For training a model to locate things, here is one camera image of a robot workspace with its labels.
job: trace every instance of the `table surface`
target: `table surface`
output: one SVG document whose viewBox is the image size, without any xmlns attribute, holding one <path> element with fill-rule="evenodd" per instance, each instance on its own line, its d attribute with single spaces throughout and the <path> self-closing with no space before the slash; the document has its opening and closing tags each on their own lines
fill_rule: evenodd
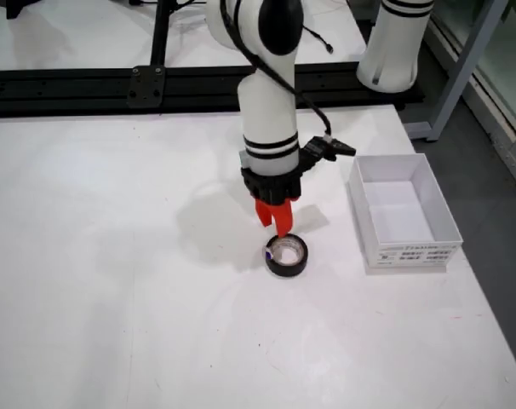
<svg viewBox="0 0 516 409">
<path fill-rule="evenodd" d="M 304 32 L 297 63 L 359 60 L 365 43 L 345 0 L 304 0 L 304 6 L 306 25 L 335 52 L 328 54 L 322 43 Z M 149 64 L 155 10 L 130 7 L 127 0 L 42 0 L 6 21 L 0 8 L 0 70 Z M 170 22 L 166 66 L 248 64 L 210 36 L 204 6 L 183 9 Z"/>
<path fill-rule="evenodd" d="M 150 17 L 105 4 L 127 26 L 67 20 L 83 36 L 70 44 L 107 49 L 93 30 L 139 21 L 124 47 L 140 55 L 49 54 L 41 40 L 0 68 L 146 62 Z M 26 18 L 44 22 L 38 6 Z M 200 61 L 184 52 L 171 66 Z M 413 152 L 392 107 L 327 113 L 359 154 Z M 298 122 L 302 142 L 323 128 L 310 112 Z M 343 158 L 303 178 L 294 232 L 310 259 L 279 279 L 241 147 L 236 113 L 0 120 L 0 408 L 516 408 L 516 363 L 462 251 L 443 272 L 367 270 Z"/>
</svg>

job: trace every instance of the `black stand leg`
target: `black stand leg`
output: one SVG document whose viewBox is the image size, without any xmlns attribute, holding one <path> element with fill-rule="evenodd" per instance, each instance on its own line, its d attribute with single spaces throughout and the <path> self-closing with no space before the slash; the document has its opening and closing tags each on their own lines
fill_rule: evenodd
<svg viewBox="0 0 516 409">
<path fill-rule="evenodd" d="M 156 22 L 154 24 L 154 37 L 152 38 L 151 66 L 165 65 L 165 48 L 167 47 L 169 17 L 176 10 L 176 6 L 176 0 L 158 0 Z"/>
<path fill-rule="evenodd" d="M 25 6 L 38 1 L 40 0 L 0 0 L 0 7 L 6 8 L 6 18 L 12 20 L 20 15 L 21 10 Z"/>
</svg>

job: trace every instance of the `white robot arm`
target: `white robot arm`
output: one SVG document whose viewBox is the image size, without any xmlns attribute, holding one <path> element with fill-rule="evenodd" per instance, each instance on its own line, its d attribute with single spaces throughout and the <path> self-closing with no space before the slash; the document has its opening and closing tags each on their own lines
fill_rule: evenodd
<svg viewBox="0 0 516 409">
<path fill-rule="evenodd" d="M 382 0 L 368 47 L 358 65 L 358 80 L 384 93 L 411 88 L 417 57 L 433 0 Z"/>
<path fill-rule="evenodd" d="M 303 30 L 301 0 L 209 0 L 207 24 L 222 45 L 238 49 L 256 68 L 238 87 L 245 151 L 242 174 L 264 226 L 275 219 L 279 237 L 292 228 L 291 201 L 301 195 L 301 175 L 320 159 L 354 155 L 331 138 L 330 122 L 295 91 L 295 56 Z M 325 138 L 300 149 L 295 96 L 323 119 Z"/>
</svg>

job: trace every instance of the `open box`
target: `open box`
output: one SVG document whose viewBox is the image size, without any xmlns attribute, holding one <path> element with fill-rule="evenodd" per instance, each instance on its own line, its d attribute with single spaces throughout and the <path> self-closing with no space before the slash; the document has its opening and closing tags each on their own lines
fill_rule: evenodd
<svg viewBox="0 0 516 409">
<path fill-rule="evenodd" d="M 356 157 L 349 188 L 371 267 L 441 266 L 461 246 L 424 154 Z"/>
</svg>

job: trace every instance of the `wire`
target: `wire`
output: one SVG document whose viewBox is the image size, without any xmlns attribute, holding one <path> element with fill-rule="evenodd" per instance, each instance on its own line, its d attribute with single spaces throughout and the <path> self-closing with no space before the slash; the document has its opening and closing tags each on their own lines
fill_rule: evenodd
<svg viewBox="0 0 516 409">
<path fill-rule="evenodd" d="M 326 135 L 332 135 L 332 128 L 328 117 L 322 112 L 309 98 L 307 98 L 300 91 L 296 91 L 292 85 L 290 85 L 278 72 L 273 70 L 259 55 L 252 53 L 243 42 L 241 38 L 241 31 L 239 30 L 239 10 L 241 9 L 242 0 L 237 0 L 235 5 L 235 11 L 233 20 L 232 17 L 227 13 L 226 0 L 221 0 L 221 16 L 224 21 L 224 26 L 227 33 L 232 39 L 235 46 L 241 51 L 244 57 L 250 62 L 250 64 L 261 71 L 263 71 L 269 78 L 275 81 L 279 86 L 286 89 L 292 95 L 301 98 L 305 104 L 310 107 L 324 123 L 324 133 Z"/>
<path fill-rule="evenodd" d="M 307 31 L 309 34 L 311 34 L 313 37 L 315 37 L 318 41 L 320 41 L 322 44 L 324 44 L 324 47 L 326 47 L 326 51 L 328 51 L 330 54 L 334 53 L 334 47 L 331 46 L 331 44 L 327 43 L 324 38 L 318 34 L 317 32 L 314 32 L 310 28 L 303 26 L 303 29 Z"/>
<path fill-rule="evenodd" d="M 141 0 L 139 3 L 140 4 L 158 4 L 158 2 L 148 2 L 148 1 L 144 1 L 144 0 Z M 180 10 L 180 9 L 186 7 L 186 6 L 190 6 L 192 4 L 207 4 L 207 2 L 198 2 L 196 0 L 187 0 L 183 4 L 178 4 L 177 8 L 175 9 L 175 11 L 178 11 L 178 10 Z M 308 28 L 306 26 L 303 26 L 303 29 L 306 30 L 313 37 L 315 37 L 322 44 L 324 44 L 324 47 L 326 48 L 326 51 L 328 51 L 330 54 L 334 54 L 334 47 L 332 47 L 331 44 L 326 42 L 326 40 L 324 40 L 324 38 L 320 34 L 318 34 L 317 32 L 314 32 L 313 30 L 311 30 L 310 28 Z"/>
</svg>

